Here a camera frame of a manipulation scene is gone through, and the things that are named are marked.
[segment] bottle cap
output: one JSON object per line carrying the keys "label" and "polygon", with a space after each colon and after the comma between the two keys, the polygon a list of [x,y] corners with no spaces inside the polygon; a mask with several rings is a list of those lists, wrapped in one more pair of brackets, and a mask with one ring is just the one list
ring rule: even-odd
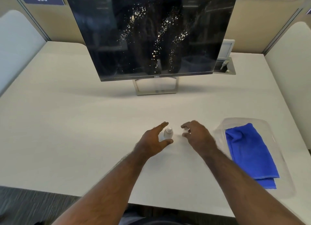
{"label": "bottle cap", "polygon": [[171,127],[167,127],[167,128],[166,128],[166,131],[167,131],[168,133],[171,133],[171,132],[173,132],[173,129],[172,129]]}

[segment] clear plastic tray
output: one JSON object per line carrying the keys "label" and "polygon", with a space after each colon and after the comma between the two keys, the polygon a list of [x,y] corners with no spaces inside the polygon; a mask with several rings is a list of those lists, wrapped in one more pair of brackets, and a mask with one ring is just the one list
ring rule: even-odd
{"label": "clear plastic tray", "polygon": [[262,140],[266,144],[280,175],[280,178],[275,178],[276,189],[270,189],[267,191],[278,199],[285,199],[294,196],[296,191],[293,180],[290,176],[290,172],[287,168],[286,162],[282,156],[279,146],[275,141],[270,125],[266,121],[250,118],[224,119],[219,127],[214,130],[214,138],[218,145],[218,148],[230,159],[232,159],[227,145],[225,130],[228,128],[242,126],[248,123],[252,123],[254,128],[261,135]]}

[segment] forearm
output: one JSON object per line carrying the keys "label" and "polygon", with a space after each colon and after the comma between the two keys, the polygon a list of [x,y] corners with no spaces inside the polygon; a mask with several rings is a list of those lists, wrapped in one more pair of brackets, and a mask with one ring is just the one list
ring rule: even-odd
{"label": "forearm", "polygon": [[202,155],[240,225],[303,224],[220,150]]}
{"label": "forearm", "polygon": [[53,225],[118,224],[147,159],[136,152],[127,155]]}

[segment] hand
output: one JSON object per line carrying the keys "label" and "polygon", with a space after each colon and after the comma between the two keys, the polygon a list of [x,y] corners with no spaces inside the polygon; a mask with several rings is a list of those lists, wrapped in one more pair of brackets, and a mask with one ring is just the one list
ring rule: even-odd
{"label": "hand", "polygon": [[146,157],[146,159],[149,159],[150,157],[161,152],[169,144],[172,144],[172,139],[166,139],[159,142],[158,136],[168,124],[168,122],[163,122],[159,126],[146,131],[139,142],[136,144],[133,152],[142,154],[144,157]]}
{"label": "hand", "polygon": [[214,138],[199,122],[193,120],[181,125],[181,128],[189,129],[188,133],[183,133],[183,137],[188,139],[189,144],[201,157],[217,149]]}

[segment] desk surface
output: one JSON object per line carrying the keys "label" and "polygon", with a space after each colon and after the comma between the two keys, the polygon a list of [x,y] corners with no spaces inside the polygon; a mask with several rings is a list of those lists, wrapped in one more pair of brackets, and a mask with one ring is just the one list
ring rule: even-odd
{"label": "desk surface", "polygon": [[85,46],[47,42],[0,98],[0,185],[82,196],[142,134],[170,122],[174,143],[142,170],[130,203],[233,216],[204,161],[181,137],[196,119],[266,120],[296,188],[281,202],[311,224],[311,157],[261,54],[232,53],[237,75],[181,77],[177,94],[136,96],[100,82]]}

